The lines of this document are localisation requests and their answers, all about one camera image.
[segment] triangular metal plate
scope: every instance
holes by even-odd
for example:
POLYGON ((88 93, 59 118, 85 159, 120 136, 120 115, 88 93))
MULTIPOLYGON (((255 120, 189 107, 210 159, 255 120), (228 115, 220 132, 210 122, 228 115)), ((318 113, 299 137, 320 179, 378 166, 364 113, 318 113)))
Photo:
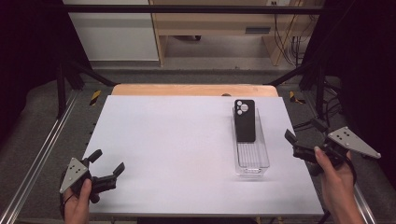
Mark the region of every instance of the triangular metal plate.
POLYGON ((379 159, 381 154, 376 152, 372 147, 367 145, 363 140, 361 140, 356 134, 348 129, 348 127, 340 128, 332 133, 328 134, 331 138, 341 147, 345 147, 349 150, 357 151, 361 154, 379 159))
POLYGON ((85 173, 88 172, 88 168, 85 167, 79 160, 72 158, 69 165, 67 166, 66 175, 64 176, 64 182, 62 182, 60 193, 64 193, 66 189, 70 188, 76 181, 79 180, 85 173))

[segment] transparent tray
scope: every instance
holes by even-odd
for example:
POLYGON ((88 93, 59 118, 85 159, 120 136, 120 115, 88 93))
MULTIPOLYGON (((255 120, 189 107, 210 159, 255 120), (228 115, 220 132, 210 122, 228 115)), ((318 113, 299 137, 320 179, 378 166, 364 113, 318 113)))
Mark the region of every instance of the transparent tray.
POLYGON ((262 132, 259 109, 256 108, 255 114, 256 141, 254 143, 236 142, 236 131, 233 116, 231 124, 233 127, 233 151, 236 174, 244 177, 263 176, 270 166, 270 162, 268 159, 267 148, 265 146, 264 134, 262 132))

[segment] person's arm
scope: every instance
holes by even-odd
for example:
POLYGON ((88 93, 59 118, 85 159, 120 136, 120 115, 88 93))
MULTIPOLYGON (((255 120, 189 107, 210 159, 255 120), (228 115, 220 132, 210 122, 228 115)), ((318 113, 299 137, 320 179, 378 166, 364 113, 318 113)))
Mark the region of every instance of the person's arm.
POLYGON ((321 176, 323 200, 335 223, 363 223, 355 201, 353 175, 349 166, 344 163, 334 169, 327 155, 319 147, 315 147, 315 156, 324 171, 321 176))
POLYGON ((87 224, 89 222, 89 199, 92 182, 86 179, 81 187, 79 197, 69 188, 64 193, 64 223, 87 224))

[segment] cable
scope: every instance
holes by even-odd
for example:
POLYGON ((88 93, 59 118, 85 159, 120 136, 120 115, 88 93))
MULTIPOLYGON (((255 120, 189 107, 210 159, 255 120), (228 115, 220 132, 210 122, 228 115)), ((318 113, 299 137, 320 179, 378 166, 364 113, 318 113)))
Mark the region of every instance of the cable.
POLYGON ((286 61, 287 61, 289 64, 291 64, 291 65, 295 65, 295 64, 286 56, 285 51, 283 50, 283 49, 285 48, 285 46, 283 45, 283 43, 282 43, 282 38, 280 37, 279 31, 277 30, 277 14, 274 15, 274 19, 275 19, 274 39, 275 39, 276 45, 277 45, 277 47, 279 48, 280 52, 282 53, 283 57, 286 59, 286 61), (277 42, 278 40, 277 40, 276 34, 277 34, 277 36, 278 36, 278 38, 279 38, 279 41, 280 41, 280 44, 282 45, 282 48, 279 46, 279 44, 278 44, 278 42, 277 42))
POLYGON ((329 87, 325 87, 325 89, 324 89, 324 90, 325 90, 326 92, 328 92, 329 94, 333 95, 333 96, 336 96, 336 95, 338 94, 336 91, 334 91, 332 88, 329 88, 329 87))
POLYGON ((330 212, 326 211, 326 213, 323 215, 323 217, 320 219, 320 221, 318 222, 318 224, 323 224, 326 219, 330 216, 330 212))
POLYGON ((341 109, 334 111, 334 112, 332 113, 332 115, 329 116, 330 111, 332 111, 333 108, 335 108, 336 106, 339 106, 339 105, 340 105, 340 103, 338 103, 338 104, 336 104, 336 105, 333 105, 332 107, 330 107, 330 108, 324 113, 324 115, 325 115, 325 117, 326 117, 326 123, 327 123, 327 126, 328 126, 328 127, 331 127, 330 118, 333 117, 334 115, 336 115, 338 112, 340 112, 341 109))
POLYGON ((290 47, 288 47, 288 59, 293 63, 294 66, 297 66, 296 63, 293 62, 293 59, 290 57, 290 47))
POLYGON ((304 122, 304 123, 296 124, 296 125, 293 126, 293 129, 301 128, 301 127, 304 127, 304 126, 309 125, 309 124, 311 124, 311 120, 309 120, 307 122, 304 122))
POLYGON ((325 115, 325 114, 327 114, 327 116, 326 116, 326 123, 327 123, 327 127, 329 127, 330 128, 330 121, 329 121, 329 104, 333 101, 333 100, 335 100, 335 99, 337 99, 338 98, 338 96, 334 96, 332 99, 330 99, 328 102, 327 102, 327 104, 326 104, 326 112, 323 114, 323 115, 325 115))
POLYGON ((329 81, 326 80, 326 78, 324 79, 324 84, 325 84, 325 87, 330 88, 337 93, 341 91, 340 88, 335 87, 334 85, 330 84, 329 81))
POLYGON ((311 18, 312 15, 309 15, 309 16, 310 16, 309 18, 311 19, 311 21, 308 23, 308 25, 305 27, 305 29, 301 32, 301 34, 300 34, 300 43, 301 43, 301 42, 305 42, 305 41, 308 39, 308 37, 311 36, 312 33, 314 33, 314 29, 312 29, 312 31, 310 32, 310 34, 307 35, 306 38, 305 38, 304 40, 301 40, 301 36, 303 36, 303 34, 305 33, 305 31, 309 29, 309 27, 312 25, 313 22, 316 22, 316 20, 312 20, 312 18, 311 18))
POLYGON ((356 170, 355 170, 355 166, 353 166, 352 161, 350 160, 350 158, 348 158, 347 156, 341 155, 339 152, 332 150, 331 151, 332 154, 334 154, 334 156, 340 158, 341 160, 343 160, 348 166, 350 171, 352 172, 353 175, 353 185, 356 184, 356 181, 358 179, 358 176, 356 174, 356 170))
POLYGON ((298 57, 299 57, 299 52, 300 52, 300 40, 299 37, 297 36, 297 45, 296 45, 296 66, 298 66, 298 57))
POLYGON ((307 127, 307 128, 300 129, 300 130, 294 130, 294 131, 297 133, 297 132, 301 132, 301 131, 305 131, 305 130, 311 129, 311 128, 313 128, 313 127, 314 127, 314 126, 307 127))
POLYGON ((309 19, 311 21, 317 21, 318 20, 318 18, 316 18, 314 15, 309 15, 309 19))
POLYGON ((66 200, 64 200, 64 205, 66 205, 66 203, 73 197, 75 196, 76 198, 78 198, 78 196, 76 194, 72 194, 70 195, 66 200))
POLYGON ((297 57, 297 54, 296 54, 296 50, 294 49, 294 38, 296 38, 296 36, 293 36, 293 38, 291 39, 291 53, 292 53, 292 55, 293 55, 293 57, 295 58, 295 57, 297 57))

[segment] white table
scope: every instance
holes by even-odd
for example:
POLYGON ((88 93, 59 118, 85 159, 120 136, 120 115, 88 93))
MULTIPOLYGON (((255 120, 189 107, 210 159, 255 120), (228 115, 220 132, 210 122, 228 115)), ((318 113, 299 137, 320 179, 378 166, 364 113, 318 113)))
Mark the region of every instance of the white table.
POLYGON ((270 168, 245 179, 234 169, 232 108, 241 97, 108 96, 84 157, 109 175, 122 161, 117 188, 91 213, 111 216, 322 215, 304 162, 284 138, 291 128, 282 98, 248 97, 261 115, 270 168))

